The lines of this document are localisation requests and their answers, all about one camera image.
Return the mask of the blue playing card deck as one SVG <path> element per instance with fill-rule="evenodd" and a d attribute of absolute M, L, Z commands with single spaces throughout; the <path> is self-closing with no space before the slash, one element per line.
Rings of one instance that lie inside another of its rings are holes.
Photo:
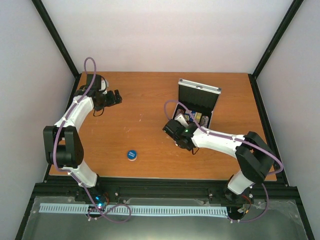
<path fill-rule="evenodd" d="M 196 111 L 186 112 L 184 117 L 188 122 L 193 122 L 195 120 L 199 124 L 202 118 L 202 113 Z"/>

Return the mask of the brown poker chip stack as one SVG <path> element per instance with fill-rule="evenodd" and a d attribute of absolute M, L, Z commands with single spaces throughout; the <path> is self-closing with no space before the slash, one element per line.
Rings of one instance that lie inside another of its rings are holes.
<path fill-rule="evenodd" d="M 184 117 L 184 115 L 185 115 L 185 110 L 179 108 L 179 109 L 176 111 L 176 113 L 175 113 L 175 118 L 177 118 L 177 117 Z"/>

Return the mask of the aluminium poker case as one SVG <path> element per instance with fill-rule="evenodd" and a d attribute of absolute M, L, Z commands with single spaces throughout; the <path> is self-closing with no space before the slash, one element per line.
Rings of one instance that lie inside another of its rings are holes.
<path fill-rule="evenodd" d="M 202 116 L 209 116 L 209 126 L 211 124 L 213 112 L 221 92 L 222 89 L 219 87 L 198 83 L 183 78 L 179 79 L 178 81 L 179 103 L 185 105 L 189 112 L 195 111 L 202 113 Z M 180 104 L 177 104 L 173 117 L 175 117 L 178 109 L 184 108 Z"/>

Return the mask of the blue dealer button stack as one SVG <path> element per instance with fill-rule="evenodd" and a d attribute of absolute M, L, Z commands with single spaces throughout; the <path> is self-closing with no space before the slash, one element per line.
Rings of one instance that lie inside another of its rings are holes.
<path fill-rule="evenodd" d="M 129 150 L 128 152 L 127 152 L 127 159 L 129 160 L 129 161 L 131 161 L 131 162 L 133 162 L 133 161 L 135 161 L 136 159 L 137 159 L 137 157 L 138 157 L 138 154 L 137 154 L 137 152 L 135 151 L 135 150 Z"/>

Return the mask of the grey poker chip stack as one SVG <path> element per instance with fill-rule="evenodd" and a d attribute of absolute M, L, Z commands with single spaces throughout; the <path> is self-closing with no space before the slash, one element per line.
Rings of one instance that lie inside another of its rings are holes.
<path fill-rule="evenodd" d="M 203 115 L 203 116 L 201 117 L 201 120 L 200 120 L 200 126 L 201 126 L 201 127 L 208 128 L 208 127 L 209 127 L 209 124 L 210 124 L 210 117 L 209 117 L 209 116 L 206 116 L 206 115 Z"/>

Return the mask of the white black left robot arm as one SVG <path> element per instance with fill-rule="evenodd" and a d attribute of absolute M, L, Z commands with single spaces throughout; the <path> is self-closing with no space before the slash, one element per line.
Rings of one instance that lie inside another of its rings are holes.
<path fill-rule="evenodd" d="M 90 112 L 104 112 L 122 102 L 119 91 L 109 90 L 108 81 L 101 75 L 88 74 L 86 84 L 74 94 L 70 107 L 62 118 L 43 129 L 45 157 L 48 164 L 75 177 L 78 185 L 87 187 L 86 195 L 92 201 L 103 198 L 104 188 L 97 184 L 98 175 L 84 160 L 84 147 L 79 130 Z"/>

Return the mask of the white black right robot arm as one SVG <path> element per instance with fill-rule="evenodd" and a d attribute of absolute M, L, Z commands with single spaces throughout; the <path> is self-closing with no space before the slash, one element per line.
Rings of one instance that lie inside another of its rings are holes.
<path fill-rule="evenodd" d="M 223 197 L 235 203 L 249 187 L 264 183 L 278 160 L 268 145 L 256 133 L 234 135 L 213 131 L 196 123 L 182 124 L 170 119 L 162 129 L 181 149 L 210 149 L 237 160 L 240 170 L 228 180 Z"/>

